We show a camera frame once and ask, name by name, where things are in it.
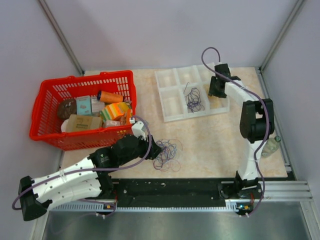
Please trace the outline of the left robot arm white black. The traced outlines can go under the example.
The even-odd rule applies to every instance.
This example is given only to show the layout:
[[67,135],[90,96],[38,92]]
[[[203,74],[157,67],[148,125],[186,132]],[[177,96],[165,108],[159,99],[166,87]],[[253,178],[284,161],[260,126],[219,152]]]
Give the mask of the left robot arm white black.
[[114,191],[110,173],[137,158],[153,160],[161,151],[153,137],[129,134],[63,170],[38,178],[25,176],[18,188],[23,220],[35,220],[57,206],[80,199],[109,198]]

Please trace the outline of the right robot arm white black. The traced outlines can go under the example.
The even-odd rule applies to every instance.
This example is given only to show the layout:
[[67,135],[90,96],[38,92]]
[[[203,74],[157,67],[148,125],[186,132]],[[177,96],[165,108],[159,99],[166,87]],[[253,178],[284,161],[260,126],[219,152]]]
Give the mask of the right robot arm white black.
[[233,184],[221,184],[219,193],[224,199],[245,198],[251,191],[261,190],[259,160],[266,141],[275,130],[273,101],[248,90],[238,76],[231,75],[226,63],[215,65],[213,72],[208,95],[231,98],[241,107],[239,131],[244,138],[243,159]]

